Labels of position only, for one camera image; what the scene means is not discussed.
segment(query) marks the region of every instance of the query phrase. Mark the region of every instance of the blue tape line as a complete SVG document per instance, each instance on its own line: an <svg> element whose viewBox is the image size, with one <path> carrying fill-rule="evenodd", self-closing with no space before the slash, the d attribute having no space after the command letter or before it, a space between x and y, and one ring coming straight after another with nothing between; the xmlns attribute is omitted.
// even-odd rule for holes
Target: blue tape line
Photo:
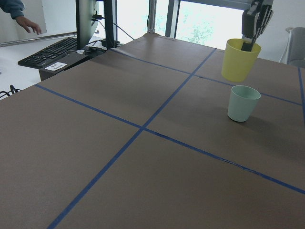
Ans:
<svg viewBox="0 0 305 229"><path fill-rule="evenodd" d="M284 187L286 187L286 188L292 189L292 190L294 190L294 191L296 191L296 192L305 194L305 190L303 190L303 189L300 189L300 188L298 188L298 187L289 185L289 184L287 184L287 183L285 183L285 182L283 182L283 181L280 181L280 180L278 180L278 179L272 178L272 177L267 176L267 175L265 175L265 174L263 174L263 173L260 173L260 172L257 172L257 171L255 171L255 170L253 170L253 169L250 169L250 168L247 168L247 167L245 167L245 166L242 166L242 165L240 165L240 164L238 164L238 163L235 163L235 162L229 161L229 160L227 160L227 159L225 159L225 158L222 158L222 157L220 157L220 156L217 156L217 155L208 153L208 152L206 152L206 151L204 151L204 150L198 149L198 148L196 148L196 147L194 147L194 146L191 146L191 145L189 145L189 144L183 143L183 142L181 142L181 141L178 141L178 140L173 139L173 138L171 138L171 137L168 137L168 136L166 136L166 135L162 135L162 134L160 134L160 133L158 133L158 132L155 132L155 131L153 131L153 130L145 129L145 131L148 132L148 133L151 133L151 134L153 134L153 135L159 136L159 137L161 137L161 138L164 138L164 139L166 139L166 140L169 140L169 141L171 141L171 142L177 143L177 144L179 144L179 145L181 145L181 146L184 146L184 147L186 147L186 148L188 148L188 149L191 149L191 150L194 150L194 151L196 151L196 152L199 152L199 153L202 153L202 154L204 154L204 155L207 155L207 156L209 156L209 157L212 157L212 158L214 158L214 159L221 160L221 161L227 162L227 163L229 163L229 164L231 164L231 165L237 166L237 167L241 168L242 170L245 170L245 171L254 173L254 174L256 174L256 175L258 175L258 176L260 176L260 177L262 177L262 178L264 178L264 179L267 179L267 180L269 180L269 181L272 181L272 182L274 182L274 183L277 183L277 184L279 184L279 185L281 185L281 186L284 186Z"/></svg>
<svg viewBox="0 0 305 229"><path fill-rule="evenodd" d="M160 66L160 67L163 67L163 68L167 68L167 69L171 69L171 70L174 70L174 71L177 71L177 72L181 72L181 73L191 74L191 73L188 73L188 72L185 72L185 71L182 71L182 70L178 70L178 69L175 69L175 68L171 68L171 67L168 67L168 66L165 66L165 65L161 65L161 64L157 64L157 63L153 63L153 62L149 62L149 61L144 61L144 60L141 60L139 58L127 55L125 53L119 52L119 51L114 50L114 49L110 49L110 50L113 51L113 52L116 52L118 54L121 54L123 56L128 56L128 57L133 58L135 60L141 61L141 62L157 65L157 66ZM225 85L228 85L228 86L235 86L235 84L226 83L226 82L215 80L215 79L212 79L212 78L209 78L209 77L199 76L199 75L195 75L195 74L194 74L194 76L196 76L198 78L210 80L210 81L213 81L213 82L216 82L216 83L222 83L222 84L225 84ZM282 100L282 101L285 101L285 102L288 102L288 103L291 103L291 104L302 106L302 104L300 104L300 103L293 102L293 101L290 101L290 100L287 100L287 99L283 99L283 98L280 98L280 97L276 97L276 96L273 96L273 95L270 95L270 94L266 94L266 93L261 93L261 94L265 95L265 96L268 96L268 97L271 97L271 98L274 98L274 99Z"/></svg>
<svg viewBox="0 0 305 229"><path fill-rule="evenodd" d="M201 68L204 63L213 55L213 53L216 51L216 49L213 49L213 51L200 63L200 65L187 77L187 79L174 91L174 93L162 104L162 106L151 116L150 119L147 120L147 122L143 125L143 127L147 127L148 124L161 112L161 110L166 107L166 105L172 100L172 98L183 88L184 85L195 75L195 73Z"/></svg>
<svg viewBox="0 0 305 229"><path fill-rule="evenodd" d="M103 176L103 174L115 163L115 161L123 154L123 152L134 142L134 140L140 135L140 133L144 130L144 127L146 127L157 115L158 113L172 100L172 98L178 93L178 91L190 80L190 78L193 76L193 74L206 62L206 60L213 54L213 52L210 53L210 55L194 70L194 72L178 87L177 90L163 103L163 105L155 112L149 120L143 125L143 126L138 126L135 125L131 122L128 122L124 119L118 118L114 115L111 115L109 113L103 112L99 109L96 109L92 106L86 105L84 103L81 103L77 100L71 99L65 95L62 95L60 93L54 92L48 88L45 88L43 86L40 86L36 84L37 87L46 90L52 94L58 95L62 98L68 99L69 101L72 101L74 103L77 103L79 105L85 106L89 109L95 110L99 113L108 115L110 117L113 117L117 120L120 120L124 123L131 124L135 127L140 128L132 137L131 139L120 149L120 151L104 166L104 168L90 181L90 183L77 195L76 198L59 214L59 216L48 226L48 229L53 229L55 228L62 220L65 218L65 216L76 206L76 204L86 195L86 193L93 187L93 185Z"/></svg>
<svg viewBox="0 0 305 229"><path fill-rule="evenodd" d="M209 77L204 77L204 76L199 76L199 75L195 75L195 76L198 77L198 78L205 79L205 80L210 80L210 81L213 81L213 82L216 82L216 83L222 83L222 84L225 84L225 85L228 85L228 86L232 86L232 87L235 86L235 84L222 82L222 81L219 81L219 80L211 79ZM282 100L282 101L285 101L285 102L288 102L288 103L291 103L291 104L302 106L302 104L294 102L294 101L291 101L291 100L283 99L283 98L276 97L276 96L273 96L273 95L270 95L270 94L266 94L266 93L261 93L261 94L265 95L265 96L268 96L268 97L271 97L271 98L274 98L274 99Z"/></svg>
<svg viewBox="0 0 305 229"><path fill-rule="evenodd" d="M300 79L300 83L301 83L301 90L303 90L302 79ZM109 117L111 117L111 118L117 119L117 120L119 120L119 121L121 121L121 122L130 124L130 125L132 125L132 126L135 126L135 127L139 128L139 131L137 132L138 134L136 133L136 134L135 134L136 136L134 135L134 139L133 139L133 140L132 140L132 138L130 139L130 143L129 143L129 144L127 143L127 144L119 151L119 153L117 153L117 154L114 156L114 158L105 166L105 168L103 168L103 169L98 173L98 175L96 175L96 177L87 185L87 187L84 188L84 190L82 191L83 194L80 193L80 194L78 195L78 197L76 197L76 198L73 200L73 202L72 202L72 203L71 203L71 204L70 204L70 205L69 205L69 206L68 206L68 207L58 216L58 218L55 220L55 221L58 221L58 220L59 220L58 223L62 220L62 218L63 218L64 215L67 215L67 214L69 213L69 211L70 211L70 210L76 205L76 203L84 196L84 194L88 192L88 190L89 190L88 187L92 187L92 186L94 185L94 183L96 183L96 181L97 181L98 179L97 179L96 181L95 181L95 179L96 179L97 177L101 177L101 176L108 170L108 168L118 159L118 157L124 152L124 150L128 148L128 146L136 139L136 137L137 137L143 130L146 131L146 132L148 132L148 133L151 133L151 134L153 134L153 135L156 135L156 136L162 137L162 138L164 138L164 139L167 139L167 140L169 140L169 141L172 141L172 142L174 142L174 143L180 144L180 145L182 145L182 146L184 146L184 147L187 147L187 148L189 148L189 149L191 149L191 150L194 150L194 151L200 152L200 153L202 153L202 154L205 154L205 155L207 155L207 156L210 156L210 157L212 157L212 158L215 158L215 159L218 159L218 160L227 162L227 163L229 163L229 164L231 164L231 165L235 165L235 166L237 166L237 167L239 167L239 168L241 168L241 169L243 169L243 170L252 172L252 173L254 173L254 174L256 174L256 175L259 175L259 176L261 176L261 177L263 177L263 178L265 178L265 179L267 179L267 180L273 181L273 182L275 182L275 183L277 183L277 184L280 184L280 185L282 185L282 186L284 186L284 187L287 187L287 188L290 188L290 189L292 189L292 190L294 190L294 191L297 191L297 192L300 192L300 193L302 193L302 194L305 194L305 191L302 190L302 189L300 189L300 188L294 187L294 186L289 185L289 184L287 184L287 183L284 183L284 182L282 182L282 181L280 181L280 180L277 180L277 179L274 179L274 178L269 177L269 176L267 176L267 175L264 175L264 174L262 174L262 173L259 173L259 172L255 171L255 170L246 168L246 167L244 167L244 166L242 166L242 165L240 165L240 164L237 164L237 163L235 163L235 162L226 160L226 159L224 159L224 158L222 158L222 157L219 157L219 156L216 156L216 155L214 155L214 154L208 153L208 152L206 152L206 151L204 151L204 150L198 149L198 148L196 148L196 147L194 147L194 146L191 146L191 145L189 145L189 144L183 143L183 142L178 141L178 140L176 140L176 139L174 139L174 138L170 138L170 137L168 137L168 136L165 136L165 135L162 135L162 134L160 134L160 133L157 133L157 132L155 132L155 131L153 131L153 130L147 129L146 126L147 126L150 122L149 122L149 123L146 123L146 124L143 125L143 126L140 126L140 125L137 125L137 124L132 123L132 122L130 122L130 121L124 120L124 119L122 119L122 118L119 118L119 117L116 117L116 116L114 116L114 115L108 114L108 113L106 113L106 112L104 112L104 111L101 111L101 110L99 110L99 109L96 109L96 108L94 108L94 107L91 107L91 106L88 106L88 105L86 105L86 104L83 104L83 103L81 103L81 102L79 102L79 101L76 101L76 100L74 100L74 99L71 99L71 98L69 98L69 97L67 97L67 96L64 96L64 95L62 95L62 94L59 94L59 93L57 93L57 92L54 92L54 91L52 91L52 90L50 90L50 89L47 89L47 88L45 88L45 87L42 87L42 86L40 86L40 85L36 85L36 86L39 87L39 88L41 88L41 89L43 89L43 90L45 90L45 91L48 91L48 92L50 92L50 93L52 93L52 94L55 94L55 95L57 95L57 96L59 96L59 97L65 98L65 99L67 99L67 100L69 100L69 101L75 102L75 103L77 103L77 104L79 104L79 105L85 106L85 107L87 107L87 108L89 108L89 109L92 109L92 110L94 110L94 111L97 111L97 112L99 112L99 113L102 113L102 114L104 114L104 115L107 115L107 116L109 116ZM303 98L303 101L304 101L303 111L304 111L304 114L305 114L305 99L304 99L304 92L302 92L301 94L302 94L302 98ZM161 111L161 109L163 109L164 107L165 107L165 105L161 106L161 107L158 109L158 112L154 113L154 114L152 115L152 117L155 118L155 117L157 116L157 114Z"/></svg>
<svg viewBox="0 0 305 229"><path fill-rule="evenodd" d="M60 93L57 93L57 92L55 92L55 91L52 91L52 90L50 90L50 89L48 89L48 88L46 88L46 87L43 87L43 86L41 86L41 85L38 85L38 84L36 84L35 86L37 86L37 87L39 87L39 88L41 88L41 89L43 89L43 90L45 90L45 91L48 91L48 92L50 92L50 93L52 93L52 94L54 94L54 95L57 95L57 96L59 96L59 97L62 97L62 98L64 98L64 99L67 99L67 100L69 100L69 101L71 101L71 102L74 102L74 103L77 103L77 104L79 104L79 105L81 105L81 106L84 106L84 107L86 107L86 108L89 108L89 109L91 109L91 110L94 110L94 111L96 111L96 112L99 112L99 113L101 113L101 114L104 114L104 115L106 115L106 116L109 116L109 117L111 117L111 118L114 118L114 119L116 119L116 120L119 120L119 121L121 121L121 122L124 122L124 123L126 123L126 124L129 124L129 125L132 125L132 126L135 126L135 127L137 127L137 128L139 128L139 130L131 137L131 139L120 149L120 151L104 166L104 168L90 181L90 183L76 196L76 198L62 211L62 213L60 213L59 214L59 216L48 226L48 229L53 229L53 228L55 228L63 219L64 219L64 217L76 206L76 204L86 195L86 193L93 187L93 185L105 174L105 172L115 163L115 161L125 152L125 150L135 141L135 139L141 134L141 132L142 131L147 131L147 132L149 132L149 133L151 133L151 134L154 134L154 135L156 135L156 136L159 136L159 137L162 137L162 138L165 138L165 139L167 139L167 140L170 140L170 141L172 141L172 142L174 142L174 143L177 143L177 144L180 144L180 145L182 145L182 146L184 146L184 147L187 147L187 148L189 148L189 149L192 149L192 150L194 150L194 151L197 151L197 152L200 152L200 153L202 153L202 154L205 154L205 155L207 155L207 156L210 156L210 157L212 157L212 158L215 158L215 159L218 159L218 160L221 160L221 161L224 161L224 162L227 162L227 163L229 163L229 164L232 164L232 165L235 165L235 166L237 166L237 167L239 167L239 168L241 168L241 169L243 169L243 170L246 170L246 171L249 171L249 172L252 172L252 173L254 173L254 174L256 174L256 175L259 175L259 176L261 176L261 177L263 177L263 178L265 178L265 179L267 179L267 180L270 180L270 181L273 181L273 182L275 182L275 183L277 183L277 184L280 184L280 185L282 185L282 186L285 186L285 187L287 187L287 188L290 188L290 189L292 189L292 190L294 190L294 191L297 191L297 192L300 192L300 193L302 193L302 194L305 194L305 191L304 190L302 190L302 189L299 189L299 188L297 188L297 187L294 187L294 186L292 186L292 185L289 185L289 184L287 184L287 183L284 183L284 182L282 182L282 181L280 181L280 180L277 180L277 179L274 179L274 178L272 178L272 177L269 177L269 176L267 176L267 175L264 175L264 174L262 174L262 173L259 173L259 172L257 172L257 171L255 171L255 170L252 170L252 169L249 169L249 168L246 168L246 167L244 167L244 166L242 166L242 165L239 165L239 164L237 164L237 163L234 163L234 162L232 162L232 161L229 161L229 160L226 160L226 159L224 159L224 158L221 158L221 157L219 157L219 156L216 156L216 155L213 155L213 154L210 154L210 153L208 153L208 152L206 152L206 151L203 151L203 150L201 150L201 149L198 149L198 148L196 148L196 147L194 147L194 146L191 146L191 145L188 145L188 144L186 144L186 143L183 143L183 142L180 142L180 141L178 141L178 140L175 140L175 139L173 139L173 138L170 138L170 137L167 137L167 136L165 136L165 135L161 135L161 134L159 134L159 133L157 133L157 132L155 132L155 131L152 131L152 130L149 130L149 129L146 129L146 127L149 125L149 123L161 112L161 110L173 99L173 97L182 89L182 87L191 79L191 77L192 76L195 76L195 73L198 71L198 69L200 68L200 67L202 67L202 65L211 57L211 55L216 51L217 49L214 49L206 58L205 58L205 60L188 76L188 78L175 90L175 92L163 103L163 105L151 116L151 118L143 125L143 126L140 126L140 125L137 125L137 124L134 124L134 123L132 123L132 122L130 122L130 121L127 121L127 120L124 120L124 119L122 119L122 118L119 118L119 117L117 117L117 116L114 116L114 115L112 115L112 114L110 114L110 113L107 113L107 112L104 112L104 111L102 111L102 110L100 110L100 109L97 109L97 108L95 108L95 107L92 107L92 106L89 106L89 105L87 105L87 104L84 104L84 103L82 103L82 102L80 102L80 101L77 101L77 100L74 100L74 99L72 99L72 98L69 98L69 97L67 97L67 96L65 96L65 95L62 95L62 94L60 94ZM154 65L158 65L158 66L161 66L161 67L165 67L165 68L168 68L168 67L166 67L166 66L162 66L162 65L159 65L159 64L154 64Z"/></svg>
<svg viewBox="0 0 305 229"><path fill-rule="evenodd" d="M135 59L135 60L138 60L138 61L141 61L141 62L144 62L144 63L149 63L149 64L153 64L153 65L160 66L160 67L163 67L163 68L171 69L171 70L174 70L174 71L177 71L177 72L181 72L181 73L185 73L185 74L190 74L190 73L188 73L188 72L185 72L185 71L182 71L182 70L178 70L178 69L175 69L175 68L171 68L171 67L168 67L168 66L165 66L165 65L161 65L161 64L158 64L158 63L153 63L153 62L141 60L141 59L139 59L139 58L136 58L136 57L134 57L134 56L130 56L130 55L124 54L124 53L119 52L119 51L114 50L114 49L109 49L109 50L111 50L112 52L119 53L119 54L121 54L121 55L123 55L123 56L128 56L128 57L130 57L130 58L133 58L133 59Z"/></svg>
<svg viewBox="0 0 305 229"><path fill-rule="evenodd" d="M59 216L47 227L55 228L66 215L76 206L76 204L86 195L93 185L107 172L107 170L116 162L124 151L135 141L143 129L138 130L129 141L120 149L120 151L104 166L104 168L90 181L89 184L74 198L74 200L59 214Z"/></svg>
<svg viewBox="0 0 305 229"><path fill-rule="evenodd" d="M70 97L67 97L67 96L65 96L65 95L63 95L63 94L60 94L60 93L58 93L58 92L52 91L52 90L50 90L50 89L48 89L48 88L46 88L46 87L43 87L43 86L41 86L41 85L39 85L39 84L35 84L35 86L36 86L36 87L39 87L39 88L41 88L41 89L43 89L43 90L45 90L45 91L47 91L47 92L50 92L50 93L52 93L52 94L54 94L54 95L57 95L57 96L59 96L59 97L61 97L61 98L64 98L64 99L66 99L66 100L69 100L69 101L71 101L71 102L74 102L74 103L76 103L76 104L79 104L79 105L81 105L81 106L84 106L84 107L86 107L86 108L89 108L89 109L91 109L91 110L94 110L94 111L96 111L96 112L98 112L98 113L101 113L101 114L103 114L103 115L106 115L106 116L108 116L108 117L110 117L110 118L114 118L114 119L119 120L119 121L121 121L121 122L124 122L124 123L126 123L126 124L135 126L135 127L137 127L137 128L141 128L140 125L137 125L137 124L135 124L135 123L133 123L133 122L127 121L127 120L125 120L125 119L122 119L122 118L120 118L120 117L117 117L117 116L115 116L115 115L112 115L112 114L110 114L110 113L107 113L107 112L105 112L105 111L102 111L102 110L100 110L100 109L97 109L97 108L95 108L95 107L93 107L93 106L84 104L84 103L82 103L82 102L80 102L80 101L77 101L77 100L75 100L75 99L72 99L72 98L70 98Z"/></svg>
<svg viewBox="0 0 305 229"><path fill-rule="evenodd" d="M301 74L301 68L297 68L299 73L299 82L300 82L300 90L301 90L301 98L302 98L302 107L303 107L303 119L304 119L304 125L305 125L305 96L304 96L304 84Z"/></svg>

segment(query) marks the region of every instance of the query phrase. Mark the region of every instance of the plastic cup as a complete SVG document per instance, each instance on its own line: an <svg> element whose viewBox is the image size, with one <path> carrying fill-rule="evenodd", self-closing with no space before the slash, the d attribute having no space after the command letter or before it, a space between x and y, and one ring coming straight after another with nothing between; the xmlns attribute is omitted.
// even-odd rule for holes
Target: plastic cup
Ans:
<svg viewBox="0 0 305 229"><path fill-rule="evenodd" d="M261 47L254 44L252 51L242 51L243 39L229 39L224 51L222 76L232 82L242 82L252 69Z"/></svg>
<svg viewBox="0 0 305 229"><path fill-rule="evenodd" d="M260 98L261 94L251 87L232 87L228 107L229 118L237 122L247 121Z"/></svg>

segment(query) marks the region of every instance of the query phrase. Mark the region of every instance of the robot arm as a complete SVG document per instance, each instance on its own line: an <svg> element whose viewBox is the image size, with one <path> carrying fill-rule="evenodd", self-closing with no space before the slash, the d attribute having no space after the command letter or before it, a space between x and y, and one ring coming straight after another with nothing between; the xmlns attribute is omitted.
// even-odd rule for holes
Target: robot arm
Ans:
<svg viewBox="0 0 305 229"><path fill-rule="evenodd" d="M252 47L262 34L270 21L273 11L271 10L273 0L253 0L250 9L243 13L243 51L250 52Z"/></svg>

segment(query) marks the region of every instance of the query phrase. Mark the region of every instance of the label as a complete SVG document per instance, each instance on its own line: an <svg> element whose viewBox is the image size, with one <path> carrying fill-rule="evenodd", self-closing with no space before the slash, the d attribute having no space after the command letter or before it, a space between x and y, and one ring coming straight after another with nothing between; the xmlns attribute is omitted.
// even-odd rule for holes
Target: label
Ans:
<svg viewBox="0 0 305 229"><path fill-rule="evenodd" d="M52 64L51 66L46 67L45 69L51 70L51 71L57 71L58 69L63 68L66 65L67 65L66 63L56 62L56 63Z"/></svg>

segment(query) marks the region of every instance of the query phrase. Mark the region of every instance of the person's arm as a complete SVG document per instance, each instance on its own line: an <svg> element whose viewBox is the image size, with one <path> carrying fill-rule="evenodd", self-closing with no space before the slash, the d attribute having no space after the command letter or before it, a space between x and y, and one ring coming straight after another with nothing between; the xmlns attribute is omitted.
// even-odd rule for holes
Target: person's arm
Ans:
<svg viewBox="0 0 305 229"><path fill-rule="evenodd" d="M41 34L40 26L24 17L22 12L24 10L24 4L21 0L0 0L0 7L4 12L10 13L11 18L15 19L28 33L30 33L29 27L31 27L33 32Z"/></svg>
<svg viewBox="0 0 305 229"><path fill-rule="evenodd" d="M24 10L24 4L21 0L0 0L0 7L4 12L10 13L12 19L24 16L22 12Z"/></svg>

